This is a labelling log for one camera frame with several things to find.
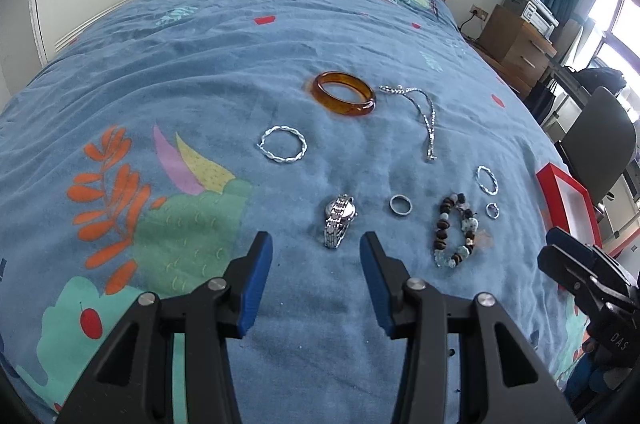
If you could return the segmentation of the red jewelry box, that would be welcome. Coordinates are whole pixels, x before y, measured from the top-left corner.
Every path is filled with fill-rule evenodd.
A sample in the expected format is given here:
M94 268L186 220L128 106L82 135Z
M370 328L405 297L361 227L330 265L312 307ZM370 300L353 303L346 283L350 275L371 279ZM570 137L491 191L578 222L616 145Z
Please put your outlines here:
M582 244L602 246L596 213L588 191L564 170L548 163L536 173L552 227Z

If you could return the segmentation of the amber bangle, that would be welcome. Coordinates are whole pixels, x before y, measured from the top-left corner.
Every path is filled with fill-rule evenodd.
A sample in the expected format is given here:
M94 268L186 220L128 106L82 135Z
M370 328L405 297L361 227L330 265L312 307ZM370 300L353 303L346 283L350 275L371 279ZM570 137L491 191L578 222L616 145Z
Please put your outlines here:
M376 107L374 90L362 79L346 72L322 72L310 85L314 99L332 113L359 117Z

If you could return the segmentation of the grey chair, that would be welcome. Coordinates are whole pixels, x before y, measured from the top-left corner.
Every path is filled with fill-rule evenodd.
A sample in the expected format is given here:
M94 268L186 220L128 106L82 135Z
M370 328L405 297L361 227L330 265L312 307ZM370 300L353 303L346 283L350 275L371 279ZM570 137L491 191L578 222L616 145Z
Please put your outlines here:
M554 146L570 175L603 201L631 163L637 132L623 105L605 87L594 90L570 130Z

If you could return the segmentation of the white printer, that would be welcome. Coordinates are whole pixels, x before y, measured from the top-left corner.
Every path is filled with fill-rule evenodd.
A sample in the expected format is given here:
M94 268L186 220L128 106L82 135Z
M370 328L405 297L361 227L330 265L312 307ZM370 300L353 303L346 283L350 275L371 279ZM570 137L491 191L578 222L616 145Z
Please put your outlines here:
M550 39L559 22L541 0L503 0L502 6L532 24L544 38Z

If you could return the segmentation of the wall socket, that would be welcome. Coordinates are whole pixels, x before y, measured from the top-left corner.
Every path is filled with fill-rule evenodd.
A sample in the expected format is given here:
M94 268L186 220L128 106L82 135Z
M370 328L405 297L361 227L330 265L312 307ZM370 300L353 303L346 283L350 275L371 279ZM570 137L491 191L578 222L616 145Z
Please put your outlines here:
M487 20L487 17L488 17L488 13L484 9L480 8L479 6L471 6L470 13L476 16L477 18L479 18L480 20L482 20L483 22Z

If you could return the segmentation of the blue patterned bedspread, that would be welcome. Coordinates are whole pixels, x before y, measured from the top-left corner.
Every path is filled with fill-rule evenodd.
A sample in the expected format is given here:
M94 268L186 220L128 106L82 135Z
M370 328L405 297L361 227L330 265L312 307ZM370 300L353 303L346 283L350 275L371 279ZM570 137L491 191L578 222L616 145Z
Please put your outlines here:
M348 117L310 92L346 72ZM363 233L440 292L494 294L564 384L586 320L543 275L536 173L560 156L442 0L131 0L1 115L1 365L52 423L143 292L273 262L229 345L247 423L386 423L404 346L378 327ZM337 196L358 216L323 245Z

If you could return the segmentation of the silver wristwatch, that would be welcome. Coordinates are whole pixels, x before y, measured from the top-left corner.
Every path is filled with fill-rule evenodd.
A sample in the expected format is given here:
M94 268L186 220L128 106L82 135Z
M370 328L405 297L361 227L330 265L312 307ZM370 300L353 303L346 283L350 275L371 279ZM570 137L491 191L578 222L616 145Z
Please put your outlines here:
M326 205L324 214L323 245L329 249L338 248L358 216L355 200L348 194L341 194Z

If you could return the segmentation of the dark backpack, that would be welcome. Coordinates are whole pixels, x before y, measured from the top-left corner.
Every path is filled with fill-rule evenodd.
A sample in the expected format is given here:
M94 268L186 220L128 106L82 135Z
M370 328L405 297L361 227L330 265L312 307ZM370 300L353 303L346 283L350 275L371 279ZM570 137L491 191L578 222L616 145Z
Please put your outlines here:
M626 87L626 80L620 70L611 67L584 68L574 72L578 84L590 94L598 88L608 89L612 95L619 94Z

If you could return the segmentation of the wooden drawer cabinet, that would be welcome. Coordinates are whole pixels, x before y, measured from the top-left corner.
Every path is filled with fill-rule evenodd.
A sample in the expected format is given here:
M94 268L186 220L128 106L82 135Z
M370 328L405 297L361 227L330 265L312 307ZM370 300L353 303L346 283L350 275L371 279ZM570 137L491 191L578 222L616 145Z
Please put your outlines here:
M556 50L527 20L497 4L480 37L477 50L520 98L526 98L547 70Z

